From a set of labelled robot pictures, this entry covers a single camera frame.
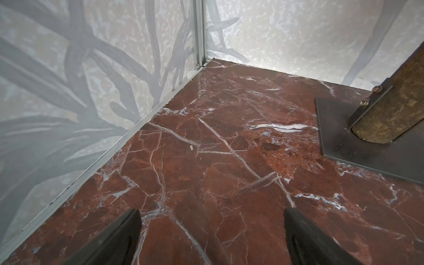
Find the pink artificial blossom tree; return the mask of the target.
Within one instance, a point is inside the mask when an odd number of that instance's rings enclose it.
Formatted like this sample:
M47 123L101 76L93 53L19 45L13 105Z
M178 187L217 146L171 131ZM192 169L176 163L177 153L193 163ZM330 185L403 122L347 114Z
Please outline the pink artificial blossom tree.
M424 183L424 47L359 105L315 100L322 154Z

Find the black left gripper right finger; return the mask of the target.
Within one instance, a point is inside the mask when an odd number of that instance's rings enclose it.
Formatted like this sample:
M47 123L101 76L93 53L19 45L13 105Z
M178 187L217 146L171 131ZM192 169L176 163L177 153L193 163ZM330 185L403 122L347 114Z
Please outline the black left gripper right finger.
M285 209L284 227L293 265L361 264L296 208Z

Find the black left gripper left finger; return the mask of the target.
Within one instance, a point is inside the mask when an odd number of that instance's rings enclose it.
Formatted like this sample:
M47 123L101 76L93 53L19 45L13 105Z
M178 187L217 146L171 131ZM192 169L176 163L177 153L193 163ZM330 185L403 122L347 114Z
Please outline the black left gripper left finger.
M142 228L140 212L129 209L81 247L65 265L131 265Z

